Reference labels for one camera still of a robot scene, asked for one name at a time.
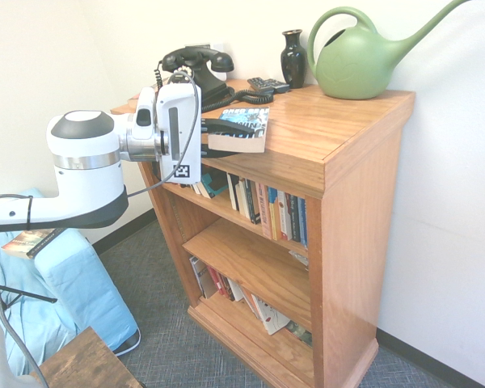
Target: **black stand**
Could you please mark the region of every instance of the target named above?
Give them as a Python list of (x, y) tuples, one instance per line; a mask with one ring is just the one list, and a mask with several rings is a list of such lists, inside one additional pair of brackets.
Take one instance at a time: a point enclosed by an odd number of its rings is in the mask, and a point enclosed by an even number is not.
[(2, 308), (7, 310), (9, 307), (13, 306), (13, 304), (20, 299), (22, 296), (26, 297), (34, 297), (35, 299), (40, 299), (41, 301), (56, 303), (57, 299), (53, 297), (44, 297), (42, 295), (37, 295), (35, 293), (28, 293), (26, 291), (22, 291), (21, 289), (12, 289), (11, 287), (6, 287), (5, 285), (0, 286), (1, 291), (9, 291), (10, 293), (17, 293), (18, 295), (11, 301), (11, 303), (7, 304), (0, 298), (0, 303), (2, 303)]

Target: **gray carpet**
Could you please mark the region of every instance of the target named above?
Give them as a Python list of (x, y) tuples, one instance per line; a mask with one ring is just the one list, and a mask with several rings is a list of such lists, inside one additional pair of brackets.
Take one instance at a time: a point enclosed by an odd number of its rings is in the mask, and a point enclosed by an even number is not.
[[(141, 330), (120, 357), (148, 388), (265, 388), (253, 372), (194, 323), (165, 244), (153, 222), (100, 255)], [(360, 388), (449, 388), (380, 348)]]

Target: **remote control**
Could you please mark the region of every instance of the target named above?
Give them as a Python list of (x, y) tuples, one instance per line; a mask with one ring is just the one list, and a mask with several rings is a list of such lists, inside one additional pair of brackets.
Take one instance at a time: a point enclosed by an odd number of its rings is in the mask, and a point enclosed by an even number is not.
[(276, 79), (262, 79), (261, 77), (249, 78), (251, 89), (262, 93), (285, 93), (289, 91), (289, 84)]

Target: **baseboard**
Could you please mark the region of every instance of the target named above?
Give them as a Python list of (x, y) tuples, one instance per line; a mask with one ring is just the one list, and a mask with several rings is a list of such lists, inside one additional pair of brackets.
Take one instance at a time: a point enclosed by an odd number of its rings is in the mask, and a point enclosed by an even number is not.
[(395, 353), (397, 356), (402, 357), (404, 360), (455, 388), (485, 388), (485, 386), (467, 377), (465, 374), (442, 364), (439, 360), (435, 360), (426, 353), (413, 348), (411, 345), (381, 329), (377, 329), (377, 341), (382, 348)]
[(151, 209), (92, 244), (93, 248), (100, 255), (153, 221), (156, 221), (156, 214)]

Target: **green watering can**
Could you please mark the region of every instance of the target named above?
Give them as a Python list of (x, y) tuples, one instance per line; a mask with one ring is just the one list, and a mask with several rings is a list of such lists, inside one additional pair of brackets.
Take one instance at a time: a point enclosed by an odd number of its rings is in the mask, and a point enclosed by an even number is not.
[[(323, 92), (339, 99), (371, 99), (380, 95), (390, 83), (395, 66), (449, 12), (470, 0), (453, 0), (416, 34), (404, 40), (387, 40), (377, 33), (372, 20), (350, 6), (328, 11), (316, 22), (309, 35), (307, 60)], [(330, 17), (354, 16), (355, 27), (336, 33), (323, 47), (314, 63), (314, 38)]]

